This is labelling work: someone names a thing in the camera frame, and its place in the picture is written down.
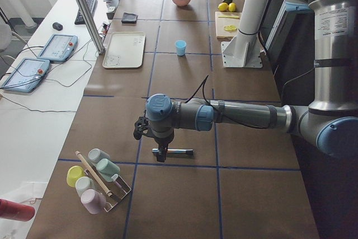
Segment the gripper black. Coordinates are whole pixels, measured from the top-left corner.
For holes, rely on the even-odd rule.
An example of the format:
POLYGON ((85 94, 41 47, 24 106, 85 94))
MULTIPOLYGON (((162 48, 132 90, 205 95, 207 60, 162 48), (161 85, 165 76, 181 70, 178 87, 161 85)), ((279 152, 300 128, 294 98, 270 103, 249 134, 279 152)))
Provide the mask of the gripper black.
POLYGON ((170 130, 166 133, 157 133, 154 135, 154 140, 159 147, 164 147, 163 151, 158 150, 156 154, 157 162, 164 162, 167 158, 168 145, 173 141, 175 137, 174 131, 170 130))

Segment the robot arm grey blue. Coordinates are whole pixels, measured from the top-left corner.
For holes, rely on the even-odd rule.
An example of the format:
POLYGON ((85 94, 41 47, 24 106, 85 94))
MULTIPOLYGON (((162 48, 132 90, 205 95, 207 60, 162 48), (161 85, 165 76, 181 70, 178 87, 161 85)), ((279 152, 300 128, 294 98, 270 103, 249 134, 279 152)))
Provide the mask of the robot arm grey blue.
POLYGON ((147 99, 135 123, 134 138, 158 143, 164 162, 174 130, 208 131, 213 123, 257 129, 281 129, 304 138, 336 158, 357 155, 357 0, 286 0, 289 10, 314 12, 314 101, 308 106, 241 104, 190 98, 172 101, 156 94, 147 99))

